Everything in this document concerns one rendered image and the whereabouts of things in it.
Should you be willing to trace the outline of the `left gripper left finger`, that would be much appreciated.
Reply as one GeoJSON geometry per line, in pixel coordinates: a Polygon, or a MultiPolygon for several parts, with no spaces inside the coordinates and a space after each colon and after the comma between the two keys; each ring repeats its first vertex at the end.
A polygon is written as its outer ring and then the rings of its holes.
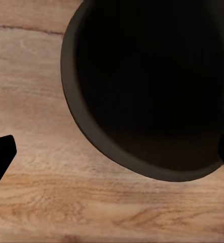
{"type": "Polygon", "coordinates": [[[16,155],[16,143],[12,134],[0,137],[0,180],[16,155]]]}

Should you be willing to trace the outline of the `cauldron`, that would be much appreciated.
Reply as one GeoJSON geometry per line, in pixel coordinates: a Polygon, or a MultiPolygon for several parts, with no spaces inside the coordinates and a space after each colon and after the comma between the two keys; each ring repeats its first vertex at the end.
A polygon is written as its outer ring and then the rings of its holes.
{"type": "Polygon", "coordinates": [[[118,165],[168,182],[224,165],[224,0],[84,0],[60,69],[76,125],[118,165]]]}

